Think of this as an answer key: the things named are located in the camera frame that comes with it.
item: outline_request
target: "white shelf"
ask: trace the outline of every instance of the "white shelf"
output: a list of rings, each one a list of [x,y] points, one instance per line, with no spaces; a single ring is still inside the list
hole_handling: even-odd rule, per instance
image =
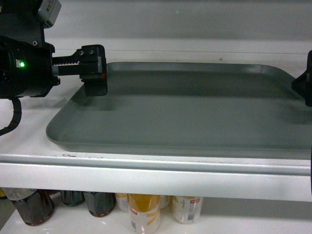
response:
[[[62,6],[55,26],[45,30],[56,56],[98,43],[108,62],[257,63],[297,77],[311,49],[311,24],[302,14],[312,9],[307,1],[73,0]],[[289,160],[261,159],[264,152],[247,159],[240,150],[237,158],[217,151],[206,158],[64,151],[47,139],[45,128],[81,85],[78,77],[62,77],[47,97],[21,99],[20,126],[0,137],[0,187],[312,200],[310,161],[295,160],[308,158],[310,150],[280,152]],[[12,107],[7,100],[0,106],[2,128]]]
[[[133,234],[128,214],[116,207],[103,218],[89,214],[86,203],[77,207],[54,199],[53,216],[44,224],[30,227],[15,211],[0,234],[76,234],[123,233]],[[161,210],[161,224],[156,234],[310,234],[312,203],[245,199],[205,198],[202,213],[196,224],[178,223],[171,206]]]
[[[64,151],[47,139],[45,128],[82,83],[78,77],[61,83],[45,98],[21,99],[20,126],[0,137],[0,187],[311,201],[309,160],[263,159],[265,152],[248,159],[241,150],[237,158],[219,151],[214,157]],[[12,107],[7,100],[0,105],[5,126]],[[309,158],[311,152],[279,153]]]

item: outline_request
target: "bottle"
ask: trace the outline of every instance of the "bottle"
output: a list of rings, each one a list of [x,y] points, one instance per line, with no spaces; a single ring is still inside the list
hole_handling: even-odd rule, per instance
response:
[[[104,217],[115,207],[116,199],[113,193],[83,192],[90,214],[94,217]]]
[[[127,197],[127,194],[115,194],[115,196],[116,196],[116,201],[117,201],[118,207],[122,211],[128,212],[129,207],[128,207],[128,197]]]
[[[4,194],[4,192],[0,189],[0,200],[4,200],[4,199],[7,199],[7,197]]]
[[[45,189],[49,196],[59,193],[59,190]]]
[[[203,203],[199,196],[173,196],[172,212],[177,221],[190,224],[198,221]]]
[[[54,203],[45,190],[17,188],[2,188],[2,190],[27,225],[36,226],[51,217]]]
[[[161,195],[160,196],[160,209],[166,208],[171,201],[171,196]]]
[[[152,234],[160,225],[160,195],[128,194],[132,227],[137,233]]]
[[[84,202],[83,192],[61,190],[62,201],[66,206],[77,206]]]

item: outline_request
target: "gray tray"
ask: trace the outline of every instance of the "gray tray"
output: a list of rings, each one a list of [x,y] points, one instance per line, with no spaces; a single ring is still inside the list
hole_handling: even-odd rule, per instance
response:
[[[309,150],[312,109],[292,91],[293,79],[263,65],[110,63],[108,94],[86,97],[80,88],[46,133],[73,152],[214,156],[249,149],[270,152],[249,157],[274,157]]]

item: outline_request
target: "can label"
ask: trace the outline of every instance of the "can label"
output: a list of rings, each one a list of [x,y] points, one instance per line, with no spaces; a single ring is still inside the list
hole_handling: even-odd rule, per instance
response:
[[[173,197],[173,214],[180,223],[193,223],[199,219],[202,197],[188,199],[182,196]]]
[[[116,195],[116,201],[117,201],[117,205],[118,207],[124,211],[124,212],[128,212],[128,197],[127,194],[115,194]]]
[[[160,225],[159,204],[148,212],[138,212],[129,207],[132,227],[137,233],[151,234],[156,232]]]
[[[160,208],[164,209],[166,208],[171,200],[171,196],[165,196],[165,195],[161,195],[160,196]]]

